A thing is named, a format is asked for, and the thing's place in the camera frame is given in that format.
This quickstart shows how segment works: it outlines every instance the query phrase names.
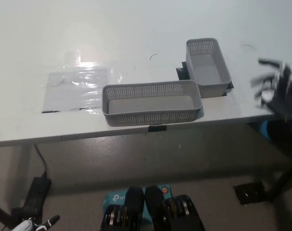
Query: blue box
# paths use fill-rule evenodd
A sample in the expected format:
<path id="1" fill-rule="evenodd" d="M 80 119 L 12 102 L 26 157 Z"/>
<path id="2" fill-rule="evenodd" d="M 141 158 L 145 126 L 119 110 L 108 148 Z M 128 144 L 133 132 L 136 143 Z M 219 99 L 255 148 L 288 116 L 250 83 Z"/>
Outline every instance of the blue box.
<path id="1" fill-rule="evenodd" d="M 163 192 L 163 195 L 164 195 L 165 199 L 172 197 L 171 187 L 168 184 L 160 185 L 158 187 Z M 124 202 L 125 202 L 126 192 L 127 192 L 127 190 L 110 192 L 103 199 L 103 213 L 105 213 L 105 210 L 109 205 L 123 205 Z M 148 210 L 147 210 L 147 207 L 146 207 L 146 203 L 145 203 L 144 204 L 142 224 L 149 224 L 149 223 L 152 223 L 152 220 L 151 220 L 150 214 L 148 213 Z"/>

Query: blurry robot hand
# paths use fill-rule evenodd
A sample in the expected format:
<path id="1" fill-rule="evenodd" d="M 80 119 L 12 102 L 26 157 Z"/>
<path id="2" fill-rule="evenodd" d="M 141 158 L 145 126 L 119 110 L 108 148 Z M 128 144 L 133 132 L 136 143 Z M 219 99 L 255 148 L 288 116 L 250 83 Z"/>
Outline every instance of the blurry robot hand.
<path id="1" fill-rule="evenodd" d="M 292 70 L 283 62 L 259 59 L 259 64 L 270 65 L 276 72 L 268 73 L 251 81 L 251 85 L 261 85 L 255 97 L 261 99 L 276 115 L 292 120 Z"/>

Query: white table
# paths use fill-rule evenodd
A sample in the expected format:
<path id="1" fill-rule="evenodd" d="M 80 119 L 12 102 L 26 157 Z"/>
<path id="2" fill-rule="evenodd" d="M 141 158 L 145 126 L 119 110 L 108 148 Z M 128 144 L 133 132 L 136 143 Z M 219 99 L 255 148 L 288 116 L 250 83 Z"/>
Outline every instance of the white table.
<path id="1" fill-rule="evenodd" d="M 0 146 L 147 132 L 110 127 L 101 109 L 42 114 L 47 70 L 81 50 L 83 62 L 121 66 L 121 83 L 177 80 L 186 41 L 207 37 L 219 41 L 235 88 L 167 130 L 270 116 L 250 79 L 267 72 L 259 57 L 292 67 L 292 0 L 0 0 Z"/>

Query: power adapter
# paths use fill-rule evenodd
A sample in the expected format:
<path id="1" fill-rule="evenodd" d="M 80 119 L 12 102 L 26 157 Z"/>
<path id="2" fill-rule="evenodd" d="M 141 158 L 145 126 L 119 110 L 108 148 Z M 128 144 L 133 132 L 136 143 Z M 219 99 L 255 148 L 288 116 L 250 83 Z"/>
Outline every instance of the power adapter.
<path id="1" fill-rule="evenodd" d="M 12 210 L 12 216 L 18 221 L 32 218 L 37 224 L 41 224 L 43 204 L 51 183 L 50 179 L 34 177 L 23 207 L 14 208 Z"/>

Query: robotic hand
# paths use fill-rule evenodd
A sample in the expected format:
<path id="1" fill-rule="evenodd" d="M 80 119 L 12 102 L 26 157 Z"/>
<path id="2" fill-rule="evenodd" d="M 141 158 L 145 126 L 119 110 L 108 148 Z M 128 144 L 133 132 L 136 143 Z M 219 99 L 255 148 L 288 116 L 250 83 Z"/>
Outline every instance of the robotic hand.
<path id="1" fill-rule="evenodd" d="M 16 226 L 12 231 L 47 231 L 60 219 L 59 215 L 56 215 L 46 221 L 42 225 L 35 224 L 31 219 L 24 220 L 21 224 Z"/>
<path id="2" fill-rule="evenodd" d="M 261 98 L 261 104 L 269 107 L 275 114 L 292 121 L 292 70 L 280 61 L 259 59 L 259 64 L 270 65 L 277 70 L 254 79 L 252 86 L 262 85 L 256 93 Z"/>

